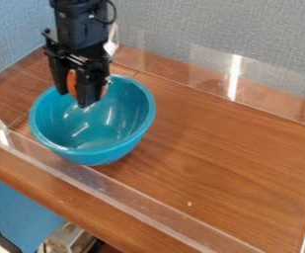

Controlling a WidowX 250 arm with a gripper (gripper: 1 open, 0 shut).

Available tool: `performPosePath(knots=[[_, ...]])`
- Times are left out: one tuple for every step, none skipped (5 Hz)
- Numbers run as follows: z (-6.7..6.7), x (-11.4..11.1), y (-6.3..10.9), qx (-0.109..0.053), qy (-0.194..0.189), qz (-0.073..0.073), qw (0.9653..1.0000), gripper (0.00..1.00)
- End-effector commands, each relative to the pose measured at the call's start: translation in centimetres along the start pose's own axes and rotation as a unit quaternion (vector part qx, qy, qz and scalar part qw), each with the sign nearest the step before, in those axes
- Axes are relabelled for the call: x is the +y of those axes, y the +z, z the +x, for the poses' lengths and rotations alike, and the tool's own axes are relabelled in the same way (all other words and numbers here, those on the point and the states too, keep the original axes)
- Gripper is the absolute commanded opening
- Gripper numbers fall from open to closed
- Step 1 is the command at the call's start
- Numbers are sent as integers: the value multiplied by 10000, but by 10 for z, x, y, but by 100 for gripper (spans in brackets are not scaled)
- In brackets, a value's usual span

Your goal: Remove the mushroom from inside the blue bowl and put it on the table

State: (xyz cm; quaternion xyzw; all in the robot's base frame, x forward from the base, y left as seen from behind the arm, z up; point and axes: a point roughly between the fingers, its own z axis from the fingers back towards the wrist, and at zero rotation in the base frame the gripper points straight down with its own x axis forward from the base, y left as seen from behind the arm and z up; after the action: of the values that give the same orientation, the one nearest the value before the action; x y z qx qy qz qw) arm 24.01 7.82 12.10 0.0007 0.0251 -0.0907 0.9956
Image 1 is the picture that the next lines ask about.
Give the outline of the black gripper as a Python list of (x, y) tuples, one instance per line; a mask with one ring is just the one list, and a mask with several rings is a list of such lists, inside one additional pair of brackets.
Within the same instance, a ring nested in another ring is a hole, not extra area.
[[(67, 73), (75, 65), (73, 55), (93, 56), (91, 48), (105, 43), (113, 25), (111, 1), (50, 1), (55, 28), (46, 28), (46, 55), (50, 60), (54, 86), (67, 93)], [(110, 80), (110, 66), (75, 69), (77, 102), (81, 108), (97, 103)]]

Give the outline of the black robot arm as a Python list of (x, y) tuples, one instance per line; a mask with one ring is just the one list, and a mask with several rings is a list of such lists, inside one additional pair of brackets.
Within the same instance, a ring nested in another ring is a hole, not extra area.
[(97, 103), (110, 82), (110, 55), (105, 49), (117, 8), (110, 0), (50, 0), (55, 30), (46, 28), (45, 54), (54, 86), (75, 96), (78, 106)]

